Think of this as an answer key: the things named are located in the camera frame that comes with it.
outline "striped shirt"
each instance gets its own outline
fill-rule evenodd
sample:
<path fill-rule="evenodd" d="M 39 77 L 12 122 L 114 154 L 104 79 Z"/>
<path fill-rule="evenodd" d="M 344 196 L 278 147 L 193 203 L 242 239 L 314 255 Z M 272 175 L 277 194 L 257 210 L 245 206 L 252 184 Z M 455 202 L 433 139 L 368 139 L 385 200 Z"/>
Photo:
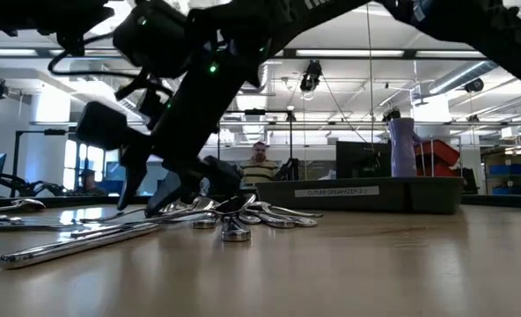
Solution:
<path fill-rule="evenodd" d="M 272 181 L 278 173 L 278 165 L 269 160 L 262 163 L 256 163 L 252 160 L 241 163 L 241 170 L 245 175 L 243 182 L 245 184 L 256 184 L 260 182 Z"/>

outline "gray plastic bin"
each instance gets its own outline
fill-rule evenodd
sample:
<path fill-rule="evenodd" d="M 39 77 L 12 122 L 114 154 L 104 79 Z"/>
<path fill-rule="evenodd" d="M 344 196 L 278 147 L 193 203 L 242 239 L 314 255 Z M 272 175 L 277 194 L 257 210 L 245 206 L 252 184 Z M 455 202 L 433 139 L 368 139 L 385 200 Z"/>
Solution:
<path fill-rule="evenodd" d="M 453 214 L 461 178 L 360 178 L 257 184 L 260 199 L 298 210 L 397 211 Z"/>

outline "wooden table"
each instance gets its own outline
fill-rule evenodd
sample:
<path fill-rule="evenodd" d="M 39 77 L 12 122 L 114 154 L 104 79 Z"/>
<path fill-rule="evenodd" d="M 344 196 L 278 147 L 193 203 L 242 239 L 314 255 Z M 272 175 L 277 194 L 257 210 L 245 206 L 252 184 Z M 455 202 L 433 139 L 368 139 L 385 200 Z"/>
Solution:
<path fill-rule="evenodd" d="M 0 317 L 521 316 L 521 210 L 462 210 L 329 212 L 317 228 L 252 226 L 250 243 L 168 228 L 0 270 Z M 0 232 L 0 255 L 64 238 Z"/>

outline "person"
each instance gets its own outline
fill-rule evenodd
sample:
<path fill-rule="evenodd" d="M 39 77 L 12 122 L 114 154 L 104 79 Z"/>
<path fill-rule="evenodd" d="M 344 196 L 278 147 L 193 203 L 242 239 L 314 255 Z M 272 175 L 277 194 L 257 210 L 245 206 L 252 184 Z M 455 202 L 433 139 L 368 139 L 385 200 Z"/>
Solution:
<path fill-rule="evenodd" d="M 278 165 L 267 160 L 267 145 L 259 141 L 253 145 L 252 157 L 241 163 L 240 169 L 245 184 L 256 184 L 273 181 L 278 172 Z"/>
<path fill-rule="evenodd" d="M 88 195 L 108 195 L 103 188 L 96 186 L 94 176 L 95 172 L 93 170 L 87 169 L 81 172 L 81 188 L 78 191 Z"/>

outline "label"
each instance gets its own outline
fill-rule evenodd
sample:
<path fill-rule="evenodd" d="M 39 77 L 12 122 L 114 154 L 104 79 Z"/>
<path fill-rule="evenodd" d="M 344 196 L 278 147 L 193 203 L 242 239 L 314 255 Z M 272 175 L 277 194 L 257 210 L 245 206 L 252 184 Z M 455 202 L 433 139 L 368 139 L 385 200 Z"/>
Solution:
<path fill-rule="evenodd" d="M 346 197 L 360 195 L 380 195 L 379 186 L 369 186 L 362 188 L 316 188 L 294 190 L 296 198 L 307 197 Z"/>

